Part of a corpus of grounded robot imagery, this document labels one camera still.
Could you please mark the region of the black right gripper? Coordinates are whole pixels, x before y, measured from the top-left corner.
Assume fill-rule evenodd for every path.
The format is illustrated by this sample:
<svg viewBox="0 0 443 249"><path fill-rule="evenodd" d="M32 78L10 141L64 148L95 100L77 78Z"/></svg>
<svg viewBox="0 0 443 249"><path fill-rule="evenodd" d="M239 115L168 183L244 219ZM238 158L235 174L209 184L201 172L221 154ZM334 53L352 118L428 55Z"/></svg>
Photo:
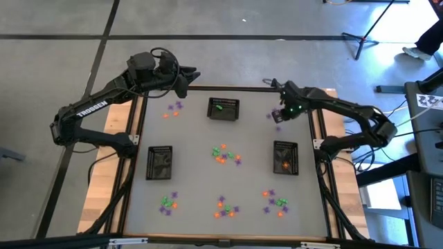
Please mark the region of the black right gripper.
<svg viewBox="0 0 443 249"><path fill-rule="evenodd" d="M283 108L280 110L280 114L273 114L274 118L282 118L283 120L295 119L302 113L307 111L306 102L304 101L305 95L302 90L298 91L281 91L280 92L280 104ZM281 123L279 119L273 119L276 124Z"/></svg>

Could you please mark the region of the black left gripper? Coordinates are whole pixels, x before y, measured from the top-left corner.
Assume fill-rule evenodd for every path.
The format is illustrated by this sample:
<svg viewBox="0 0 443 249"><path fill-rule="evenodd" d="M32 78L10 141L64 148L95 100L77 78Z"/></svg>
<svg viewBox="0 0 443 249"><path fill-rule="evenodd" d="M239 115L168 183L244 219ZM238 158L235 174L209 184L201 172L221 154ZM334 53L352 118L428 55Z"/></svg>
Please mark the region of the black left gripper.
<svg viewBox="0 0 443 249"><path fill-rule="evenodd" d="M179 73L173 73L171 76L165 76L163 79L158 81L159 90L166 90L160 95L153 95L152 98L162 98L171 90L175 91L178 98L184 99L187 97L189 83L196 80L201 73L197 72L195 67L180 66L179 68Z"/></svg>

